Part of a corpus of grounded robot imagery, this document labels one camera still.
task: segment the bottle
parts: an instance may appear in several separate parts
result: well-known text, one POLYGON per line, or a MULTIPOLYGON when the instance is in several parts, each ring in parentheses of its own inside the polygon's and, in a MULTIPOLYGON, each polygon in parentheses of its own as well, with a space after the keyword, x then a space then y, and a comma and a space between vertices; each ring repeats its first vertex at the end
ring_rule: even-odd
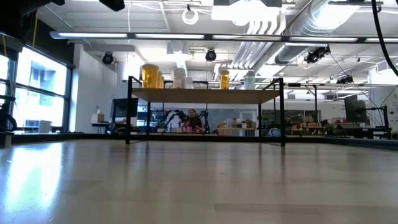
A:
POLYGON ((162 82, 162 72, 159 71, 157 74, 157 82, 156 82, 156 88, 162 88, 163 87, 163 82, 162 82))
POLYGON ((161 86, 160 88, 164 88, 164 77, 163 75, 160 77, 161 86))
POLYGON ((173 88, 183 88, 183 79, 185 78, 185 69, 175 68, 172 70, 173 73, 173 88))
POLYGON ((222 90, 229 89, 229 71, 222 71, 221 72, 221 85, 220 88, 222 90))
POLYGON ((159 67, 152 64, 145 64, 142 66, 143 88, 156 88, 157 75, 159 67))
POLYGON ((254 71, 248 71, 244 77, 244 89, 245 90, 255 90, 256 89, 256 74, 254 71))

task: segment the monitor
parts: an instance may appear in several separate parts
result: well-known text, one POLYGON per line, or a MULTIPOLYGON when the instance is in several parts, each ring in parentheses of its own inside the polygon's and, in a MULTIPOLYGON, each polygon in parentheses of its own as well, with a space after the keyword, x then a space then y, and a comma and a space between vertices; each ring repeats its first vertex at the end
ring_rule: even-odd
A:
POLYGON ((351 122, 367 123, 365 102, 354 100, 352 98, 345 98, 344 104, 346 108, 346 119, 351 122))
MULTIPOLYGON (((138 98, 131 99, 130 117, 137 116, 138 98)), ((125 118, 127 117, 127 99, 113 99, 111 117, 125 118)))

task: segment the white wall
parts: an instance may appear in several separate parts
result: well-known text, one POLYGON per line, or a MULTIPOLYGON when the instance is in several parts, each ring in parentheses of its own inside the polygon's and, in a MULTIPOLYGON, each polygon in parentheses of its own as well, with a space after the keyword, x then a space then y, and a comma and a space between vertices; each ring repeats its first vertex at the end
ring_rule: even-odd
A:
MULTIPOLYGON (((388 84, 398 85, 398 77, 391 69, 383 70, 381 72, 376 69, 369 70, 370 84, 388 84)), ((398 131, 398 89, 395 87, 377 87, 369 91, 369 97, 376 104, 374 106, 380 107, 387 105, 388 121, 392 128, 392 132, 398 131)), ((373 125, 384 124, 383 115, 379 115, 378 111, 371 111, 371 114, 376 120, 373 125)))
POLYGON ((91 115, 97 107, 103 111, 105 120, 110 120, 111 100, 118 95, 118 74, 75 45, 73 63, 70 131, 97 133, 91 127, 91 115))

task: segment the ceiling light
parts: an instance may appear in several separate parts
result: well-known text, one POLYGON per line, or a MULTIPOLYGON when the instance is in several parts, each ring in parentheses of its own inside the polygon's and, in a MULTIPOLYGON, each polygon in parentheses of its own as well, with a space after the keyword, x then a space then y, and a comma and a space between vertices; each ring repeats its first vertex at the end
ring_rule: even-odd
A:
MULTIPOLYGON (((385 43, 398 42, 398 38, 383 38, 385 43)), ((378 38, 366 38, 365 42, 378 43, 378 38)))
POLYGON ((214 40, 251 40, 251 41, 278 41, 278 36, 264 35, 213 35, 214 40))
POLYGON ((136 34, 137 39, 204 39, 203 34, 136 34))
POLYGON ((294 46, 294 47, 327 47, 328 44, 321 44, 321 43, 286 43, 286 46, 294 46))
POLYGON ((289 41, 309 41, 309 42, 356 42, 355 37, 290 37, 289 41))
POLYGON ((54 39, 127 38, 125 33, 50 32, 54 39))

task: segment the wooden floor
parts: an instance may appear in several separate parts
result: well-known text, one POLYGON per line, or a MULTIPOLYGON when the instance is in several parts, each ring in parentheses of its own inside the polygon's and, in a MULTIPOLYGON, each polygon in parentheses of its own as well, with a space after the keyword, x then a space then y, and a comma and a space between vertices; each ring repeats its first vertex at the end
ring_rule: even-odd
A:
POLYGON ((0 149, 0 223, 398 223, 398 152, 80 140, 0 149))

